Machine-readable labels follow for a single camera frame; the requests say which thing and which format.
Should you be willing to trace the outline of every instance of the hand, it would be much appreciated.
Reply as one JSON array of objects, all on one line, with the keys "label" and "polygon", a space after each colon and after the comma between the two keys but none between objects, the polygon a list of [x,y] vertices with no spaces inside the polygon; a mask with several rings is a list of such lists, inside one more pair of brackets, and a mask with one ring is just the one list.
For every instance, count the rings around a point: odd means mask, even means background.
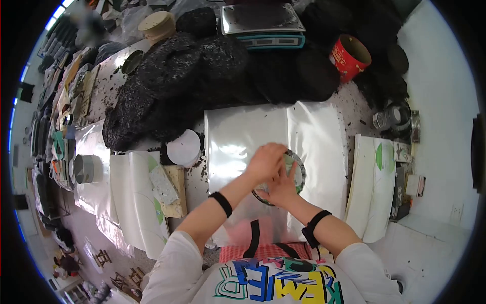
[{"label": "hand", "polygon": [[279,168],[285,166],[283,160],[285,151],[287,147],[279,143],[268,143],[258,148],[245,171],[245,174],[251,177],[255,187],[278,175]]},{"label": "hand", "polygon": [[287,176],[287,169],[285,168],[285,163],[283,163],[278,171],[278,175],[267,182],[269,192],[256,190],[257,194],[275,206],[286,208],[286,204],[295,201],[295,197],[298,196],[294,184],[296,167],[297,162],[294,161]]}]

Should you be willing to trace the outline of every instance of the small wooden stool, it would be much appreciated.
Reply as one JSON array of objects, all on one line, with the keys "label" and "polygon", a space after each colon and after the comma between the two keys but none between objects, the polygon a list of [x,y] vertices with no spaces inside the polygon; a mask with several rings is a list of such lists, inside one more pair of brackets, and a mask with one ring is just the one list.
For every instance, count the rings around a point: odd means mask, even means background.
[{"label": "small wooden stool", "polygon": [[125,281],[125,278],[121,274],[119,274],[118,272],[115,272],[115,274],[116,277],[114,279],[110,277],[111,283],[113,283],[116,288],[123,290],[123,287],[128,286],[128,283]]},{"label": "small wooden stool", "polygon": [[140,288],[140,284],[142,284],[143,276],[145,275],[143,271],[137,267],[137,269],[130,268],[132,273],[128,276],[128,278]]},{"label": "small wooden stool", "polygon": [[111,260],[110,260],[110,257],[108,256],[108,253],[106,253],[106,250],[101,250],[100,249],[100,253],[93,255],[93,258],[96,262],[96,264],[103,268],[103,265],[106,263],[106,262],[110,262],[111,263]]}]

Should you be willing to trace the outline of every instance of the table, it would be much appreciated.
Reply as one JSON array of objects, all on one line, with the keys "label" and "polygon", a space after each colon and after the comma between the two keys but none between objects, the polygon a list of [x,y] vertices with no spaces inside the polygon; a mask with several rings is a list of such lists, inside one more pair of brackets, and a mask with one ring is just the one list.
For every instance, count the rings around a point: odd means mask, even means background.
[{"label": "table", "polygon": [[[114,107],[118,101],[118,90],[125,83],[126,76],[120,71],[124,60],[134,51],[142,50],[146,52],[150,48],[148,40],[144,39],[134,43],[128,48],[112,55],[100,63],[100,70],[95,81],[91,104],[87,119],[90,123],[97,122],[105,117],[107,107]],[[338,92],[329,100],[336,104],[343,115],[346,138],[348,146],[348,182],[347,194],[351,187],[351,173],[354,161],[354,135],[363,134],[365,136],[379,137],[379,132],[374,129],[372,124],[372,111],[363,97],[358,87],[353,82],[341,85]],[[193,128],[199,134],[204,133],[204,121],[196,123]],[[160,147],[161,143],[153,140],[145,140],[139,143],[134,150],[147,150]],[[186,203],[188,212],[194,210],[207,197],[208,177],[206,173],[206,156],[201,155],[199,165],[185,170]],[[182,219],[170,217],[168,220],[170,231],[181,223]]]}]

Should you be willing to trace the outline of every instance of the electrical outlet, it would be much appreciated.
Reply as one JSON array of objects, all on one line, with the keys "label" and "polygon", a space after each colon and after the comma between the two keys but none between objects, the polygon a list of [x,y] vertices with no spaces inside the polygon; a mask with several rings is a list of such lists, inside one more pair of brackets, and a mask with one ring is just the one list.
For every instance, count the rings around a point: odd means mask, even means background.
[{"label": "electrical outlet", "polygon": [[461,225],[461,217],[462,217],[462,209],[464,207],[464,203],[462,204],[454,204],[451,210],[451,217],[449,219],[449,223],[451,225],[460,226]]}]

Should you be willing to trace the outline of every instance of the graphic print shirt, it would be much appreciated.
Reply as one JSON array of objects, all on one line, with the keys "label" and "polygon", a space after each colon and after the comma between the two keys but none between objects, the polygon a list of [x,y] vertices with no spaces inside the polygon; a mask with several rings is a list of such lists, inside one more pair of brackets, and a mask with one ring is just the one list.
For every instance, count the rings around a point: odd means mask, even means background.
[{"label": "graphic print shirt", "polygon": [[241,259],[202,272],[193,239],[174,232],[151,272],[141,304],[160,303],[404,303],[396,281],[363,243],[352,244],[336,264],[288,257]]}]

